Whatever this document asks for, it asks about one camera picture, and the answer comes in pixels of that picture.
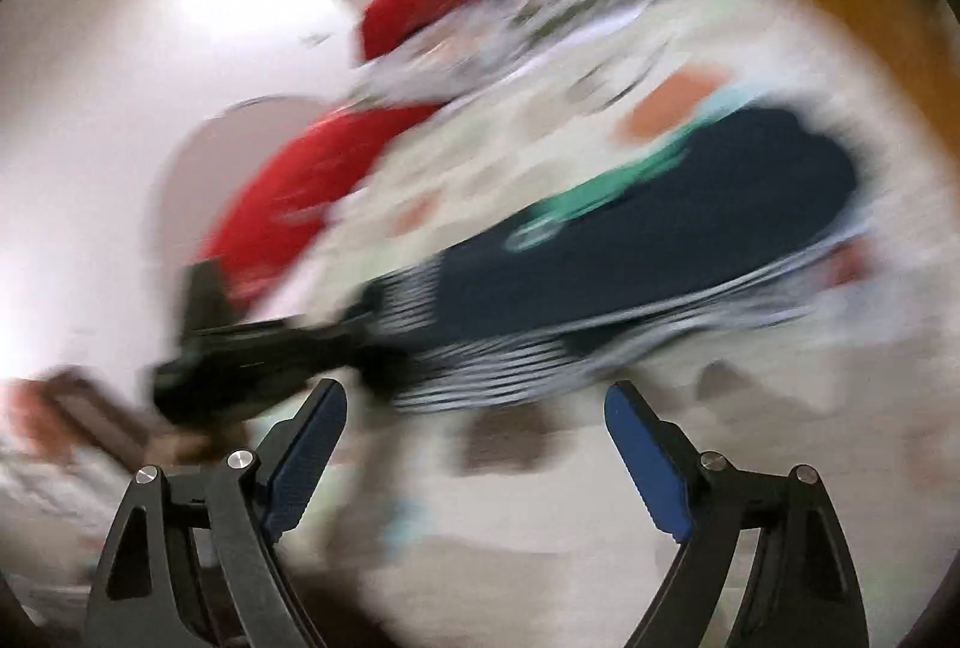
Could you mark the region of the navy striped pants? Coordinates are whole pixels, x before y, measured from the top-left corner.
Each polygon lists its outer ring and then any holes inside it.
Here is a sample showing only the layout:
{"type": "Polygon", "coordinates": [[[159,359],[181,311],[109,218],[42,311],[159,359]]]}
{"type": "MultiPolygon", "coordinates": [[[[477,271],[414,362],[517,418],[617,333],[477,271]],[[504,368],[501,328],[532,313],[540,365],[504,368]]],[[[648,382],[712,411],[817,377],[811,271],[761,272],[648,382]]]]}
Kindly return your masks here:
{"type": "Polygon", "coordinates": [[[854,232],[861,173],[797,113],[745,107],[542,199],[357,307],[398,347],[404,411],[565,391],[679,334],[796,315],[776,284],[854,232]]]}

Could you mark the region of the heart patterned quilt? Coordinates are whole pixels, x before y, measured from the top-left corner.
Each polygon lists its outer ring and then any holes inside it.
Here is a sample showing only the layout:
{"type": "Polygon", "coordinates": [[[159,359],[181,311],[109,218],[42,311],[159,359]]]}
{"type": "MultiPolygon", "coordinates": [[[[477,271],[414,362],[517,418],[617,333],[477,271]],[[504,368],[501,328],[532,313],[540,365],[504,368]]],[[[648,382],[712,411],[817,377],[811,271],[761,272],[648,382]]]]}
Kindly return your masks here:
{"type": "Polygon", "coordinates": [[[285,545],[405,646],[619,646],[688,495],[607,426],[630,380],[706,472],[827,487],[862,609],[817,646],[958,640],[958,172],[805,0],[475,0],[366,66],[439,92],[317,240],[308,316],[405,357],[348,378],[285,545]]]}

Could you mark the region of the red pillow near headboard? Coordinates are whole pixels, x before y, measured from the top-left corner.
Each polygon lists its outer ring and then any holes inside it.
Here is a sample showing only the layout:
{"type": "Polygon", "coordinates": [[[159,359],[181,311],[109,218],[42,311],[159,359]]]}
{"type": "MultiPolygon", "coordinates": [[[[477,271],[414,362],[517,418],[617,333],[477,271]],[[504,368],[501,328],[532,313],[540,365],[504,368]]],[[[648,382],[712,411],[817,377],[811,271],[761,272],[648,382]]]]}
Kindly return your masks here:
{"type": "Polygon", "coordinates": [[[340,107],[270,155],[200,245],[201,260],[220,263],[231,305],[244,313],[274,292],[329,224],[329,209],[352,193],[387,144],[438,110],[436,104],[340,107]]]}

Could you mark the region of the pink round headboard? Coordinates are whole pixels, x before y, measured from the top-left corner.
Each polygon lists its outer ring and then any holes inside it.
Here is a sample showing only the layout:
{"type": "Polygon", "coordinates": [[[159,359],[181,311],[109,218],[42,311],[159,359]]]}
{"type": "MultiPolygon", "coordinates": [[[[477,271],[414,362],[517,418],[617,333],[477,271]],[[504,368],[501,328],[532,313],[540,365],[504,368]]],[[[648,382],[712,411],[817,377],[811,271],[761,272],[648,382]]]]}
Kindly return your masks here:
{"type": "Polygon", "coordinates": [[[189,263],[231,196],[327,107],[309,95],[263,95],[197,125],[158,177],[149,219],[158,268],[178,272],[189,263]]]}

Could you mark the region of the grey floral pillow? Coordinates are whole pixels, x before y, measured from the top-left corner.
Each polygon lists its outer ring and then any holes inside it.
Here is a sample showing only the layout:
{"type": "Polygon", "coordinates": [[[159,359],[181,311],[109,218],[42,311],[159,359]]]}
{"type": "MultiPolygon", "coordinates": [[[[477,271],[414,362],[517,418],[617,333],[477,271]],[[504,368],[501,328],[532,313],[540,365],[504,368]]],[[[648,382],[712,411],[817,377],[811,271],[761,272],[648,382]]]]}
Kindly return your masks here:
{"type": "Polygon", "coordinates": [[[449,102],[505,77],[529,54],[534,24],[500,4],[469,4],[428,24],[397,49],[364,63],[352,104],[449,102]]]}

